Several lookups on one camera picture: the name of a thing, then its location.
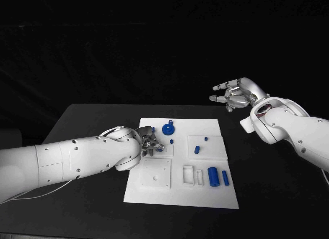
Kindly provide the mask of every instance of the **blue object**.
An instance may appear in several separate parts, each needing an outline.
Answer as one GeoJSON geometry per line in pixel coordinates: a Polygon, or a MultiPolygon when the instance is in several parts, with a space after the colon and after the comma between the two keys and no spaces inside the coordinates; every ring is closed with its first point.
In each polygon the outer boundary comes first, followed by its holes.
{"type": "Polygon", "coordinates": [[[208,172],[210,172],[210,185],[211,187],[219,187],[220,186],[220,179],[219,179],[219,172],[217,172],[217,168],[208,168],[208,172]]]}
{"type": "Polygon", "coordinates": [[[230,186],[230,181],[229,181],[229,176],[226,171],[223,171],[223,175],[224,175],[224,184],[230,186]]]}
{"type": "Polygon", "coordinates": [[[195,147],[195,154],[200,154],[200,150],[201,150],[201,147],[197,146],[197,147],[195,147]]]}
{"type": "Polygon", "coordinates": [[[175,132],[174,121],[171,120],[168,124],[164,125],[164,134],[172,135],[175,132]]]}

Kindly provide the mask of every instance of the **robotic hand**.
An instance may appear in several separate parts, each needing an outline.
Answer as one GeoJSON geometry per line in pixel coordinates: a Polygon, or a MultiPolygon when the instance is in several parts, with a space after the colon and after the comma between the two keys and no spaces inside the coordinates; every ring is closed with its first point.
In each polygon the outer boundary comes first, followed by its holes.
{"type": "Polygon", "coordinates": [[[142,156],[164,150],[151,126],[113,130],[97,137],[0,150],[0,204],[40,187],[103,173],[113,166],[119,171],[130,170],[142,156]]]}
{"type": "Polygon", "coordinates": [[[227,89],[224,96],[214,95],[210,99],[227,103],[230,112],[249,104],[253,106],[250,116],[240,122],[247,133],[256,131],[269,144],[286,140],[298,155],[329,173],[329,121],[311,117],[292,100],[270,97],[246,77],[213,89],[227,89]]]}

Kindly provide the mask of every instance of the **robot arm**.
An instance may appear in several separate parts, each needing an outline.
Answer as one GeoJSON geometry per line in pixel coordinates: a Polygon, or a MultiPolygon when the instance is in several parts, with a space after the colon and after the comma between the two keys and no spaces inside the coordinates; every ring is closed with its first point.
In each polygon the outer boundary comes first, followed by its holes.
{"type": "Polygon", "coordinates": [[[269,144],[286,140],[298,155],[329,172],[329,121],[311,117],[292,100],[270,97],[246,77],[214,87],[220,89],[227,89],[226,96],[210,99],[227,103],[230,112],[253,106],[250,116],[240,122],[247,133],[256,131],[269,144]]]}
{"type": "Polygon", "coordinates": [[[0,204],[47,185],[110,170],[130,170],[142,155],[164,149],[152,127],[119,127],[106,137],[89,137],[51,144],[0,150],[0,204]]]}

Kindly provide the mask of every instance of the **white mat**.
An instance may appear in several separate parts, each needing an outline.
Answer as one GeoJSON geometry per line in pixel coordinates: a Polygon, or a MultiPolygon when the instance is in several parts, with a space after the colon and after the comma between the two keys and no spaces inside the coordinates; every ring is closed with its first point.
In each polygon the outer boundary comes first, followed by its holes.
{"type": "Polygon", "coordinates": [[[220,145],[220,150],[216,150],[220,155],[214,155],[211,150],[206,151],[207,147],[210,147],[210,143],[221,143],[221,140],[219,140],[219,136],[221,136],[219,120],[142,118],[141,127],[145,126],[156,128],[159,142],[164,145],[174,146],[174,156],[172,153],[164,155],[158,153],[154,157],[142,158],[141,164],[130,170],[125,202],[239,209],[224,145],[220,145]],[[162,126],[168,124],[169,120],[174,120],[175,126],[175,133],[171,136],[162,133],[162,126]],[[207,157],[193,158],[195,154],[190,157],[190,145],[198,144],[197,140],[200,140],[197,139],[198,137],[190,136],[203,136],[203,150],[198,155],[203,157],[207,152],[207,157]],[[211,139],[211,142],[210,140],[206,142],[204,138],[210,138],[210,136],[217,137],[217,140],[211,139]],[[164,167],[165,162],[158,159],[171,159],[171,163],[168,162],[171,165],[171,184],[165,184],[165,182],[168,182],[169,168],[164,167]],[[149,162],[145,164],[146,160],[152,160],[152,167],[155,167],[154,176],[149,174],[149,171],[146,171],[149,164],[149,162]],[[184,184],[182,168],[187,165],[194,166],[194,186],[184,184]],[[219,169],[219,187],[211,187],[210,185],[210,167],[217,167],[219,169]],[[198,170],[203,170],[204,186],[200,186],[197,182],[198,170]],[[229,174],[230,186],[224,185],[223,170],[226,170],[229,174]]]}

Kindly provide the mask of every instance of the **black table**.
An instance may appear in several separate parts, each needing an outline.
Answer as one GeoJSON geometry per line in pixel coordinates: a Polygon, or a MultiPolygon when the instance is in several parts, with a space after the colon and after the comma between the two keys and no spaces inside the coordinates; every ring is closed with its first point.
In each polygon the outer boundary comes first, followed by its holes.
{"type": "MultiPolygon", "coordinates": [[[[288,142],[268,145],[240,121],[250,109],[224,106],[71,105],[44,143],[138,128],[142,117],[219,119],[240,210],[125,203],[129,171],[115,168],[34,200],[0,206],[0,232],[74,238],[221,238],[250,233],[329,231],[329,188],[321,170],[288,142]]],[[[34,190],[37,196],[61,184],[34,190]]]]}

